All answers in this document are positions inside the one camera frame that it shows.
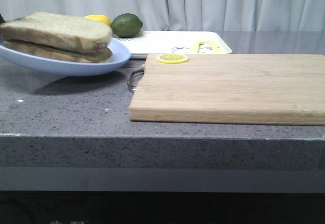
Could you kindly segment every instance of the lemon slice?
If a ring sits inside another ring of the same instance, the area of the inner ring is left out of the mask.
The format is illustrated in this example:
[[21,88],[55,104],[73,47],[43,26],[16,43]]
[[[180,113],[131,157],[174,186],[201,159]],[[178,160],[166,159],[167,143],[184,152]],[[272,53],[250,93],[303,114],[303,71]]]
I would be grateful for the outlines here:
[[99,22],[103,22],[103,23],[105,23],[107,25],[111,25],[112,24],[112,21],[106,15],[94,14],[94,15],[85,16],[85,18],[88,18],[88,19],[91,19],[91,20],[95,20],[95,21],[99,21]]
[[168,53],[157,56],[157,61],[168,64],[178,64],[188,61],[189,58],[187,55],[178,54],[178,53]]

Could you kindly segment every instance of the countertop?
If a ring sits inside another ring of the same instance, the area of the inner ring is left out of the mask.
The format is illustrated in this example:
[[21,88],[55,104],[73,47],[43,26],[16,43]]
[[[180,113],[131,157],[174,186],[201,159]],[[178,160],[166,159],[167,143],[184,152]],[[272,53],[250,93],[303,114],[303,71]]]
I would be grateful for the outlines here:
[[[325,33],[217,33],[233,53],[325,54]],[[130,121],[143,62],[63,77],[0,59],[0,190],[325,193],[325,126]]]

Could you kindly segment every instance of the white tray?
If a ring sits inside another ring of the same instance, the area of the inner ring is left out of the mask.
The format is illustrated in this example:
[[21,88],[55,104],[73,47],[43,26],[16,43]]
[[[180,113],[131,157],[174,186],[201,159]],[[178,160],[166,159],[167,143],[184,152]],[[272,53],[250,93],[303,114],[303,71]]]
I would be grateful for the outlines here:
[[[220,45],[223,54],[232,53],[229,46],[218,34],[209,31],[142,31],[134,38],[114,37],[131,52],[131,58],[146,58],[149,53],[189,53],[197,40],[212,40]],[[200,54],[213,53],[205,42],[200,46]]]

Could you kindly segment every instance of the light blue plate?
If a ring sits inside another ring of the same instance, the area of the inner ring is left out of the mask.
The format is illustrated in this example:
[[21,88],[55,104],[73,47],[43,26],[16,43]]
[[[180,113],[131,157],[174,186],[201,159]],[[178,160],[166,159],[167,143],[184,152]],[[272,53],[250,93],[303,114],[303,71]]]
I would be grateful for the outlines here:
[[131,57],[130,51],[119,41],[112,39],[108,46],[113,55],[102,63],[78,63],[63,60],[54,60],[29,55],[3,46],[0,39],[0,56],[16,65],[37,71],[66,76],[94,76],[115,71],[125,65]]

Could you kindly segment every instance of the dark floor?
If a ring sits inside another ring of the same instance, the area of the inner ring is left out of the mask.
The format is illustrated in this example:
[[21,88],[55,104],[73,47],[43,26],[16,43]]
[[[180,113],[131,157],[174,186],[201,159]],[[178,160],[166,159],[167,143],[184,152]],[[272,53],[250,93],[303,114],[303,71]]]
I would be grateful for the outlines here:
[[0,193],[0,224],[325,223],[325,195]]

